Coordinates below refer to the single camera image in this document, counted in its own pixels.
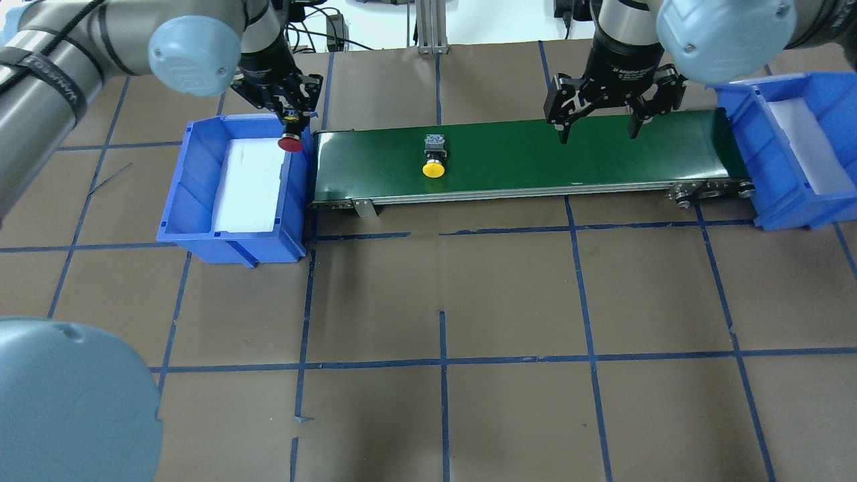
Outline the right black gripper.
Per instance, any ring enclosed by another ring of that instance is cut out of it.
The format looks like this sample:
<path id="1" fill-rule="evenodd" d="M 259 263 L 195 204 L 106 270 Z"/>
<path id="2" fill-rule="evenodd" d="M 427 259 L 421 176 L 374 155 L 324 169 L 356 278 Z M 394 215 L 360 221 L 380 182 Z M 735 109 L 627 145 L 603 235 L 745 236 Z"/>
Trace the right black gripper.
<path id="1" fill-rule="evenodd" d="M 544 115 L 549 125 L 557 125 L 560 143 L 566 145 L 570 126 L 594 110 L 628 106 L 627 132 L 633 140 L 648 119 L 679 109 L 689 80 L 676 65 L 662 64 L 663 55 L 659 43 L 594 40 L 581 77 L 554 74 Z"/>

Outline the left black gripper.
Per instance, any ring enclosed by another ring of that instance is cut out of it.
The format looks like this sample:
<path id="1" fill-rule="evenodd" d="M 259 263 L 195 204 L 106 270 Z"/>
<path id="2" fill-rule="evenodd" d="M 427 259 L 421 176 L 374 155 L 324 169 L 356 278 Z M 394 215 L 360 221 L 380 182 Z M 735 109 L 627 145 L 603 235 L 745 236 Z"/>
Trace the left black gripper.
<path id="1" fill-rule="evenodd" d="M 283 125 L 306 125 L 316 111 L 321 74 L 297 67 L 288 47 L 242 53 L 232 90 L 257 109 L 269 110 Z"/>

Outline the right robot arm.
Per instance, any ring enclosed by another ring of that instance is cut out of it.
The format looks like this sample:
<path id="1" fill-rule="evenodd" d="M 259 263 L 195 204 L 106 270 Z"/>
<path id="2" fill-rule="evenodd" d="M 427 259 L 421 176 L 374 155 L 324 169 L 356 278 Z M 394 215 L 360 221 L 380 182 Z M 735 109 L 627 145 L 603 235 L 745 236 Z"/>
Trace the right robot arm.
<path id="1" fill-rule="evenodd" d="M 854 1 L 565 1 L 559 12 L 594 27 L 582 76 L 549 82 L 544 116 L 561 143 L 576 121 L 622 107 L 634 139 L 680 109 L 689 82 L 730 82 L 783 51 L 836 44 L 855 67 Z"/>

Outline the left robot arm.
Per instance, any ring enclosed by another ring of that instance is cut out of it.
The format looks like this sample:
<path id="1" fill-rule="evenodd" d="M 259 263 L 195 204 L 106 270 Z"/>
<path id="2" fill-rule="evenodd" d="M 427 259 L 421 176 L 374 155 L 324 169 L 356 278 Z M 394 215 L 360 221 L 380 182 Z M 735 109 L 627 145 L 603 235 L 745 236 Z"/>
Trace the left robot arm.
<path id="1" fill-rule="evenodd" d="M 585 350 L 563 201 L 319 212 L 294 264 L 155 247 L 178 129 L 220 109 L 115 79 L 3 230 L 2 314 L 88 321 L 163 401 L 159 481 L 570 481 Z"/>

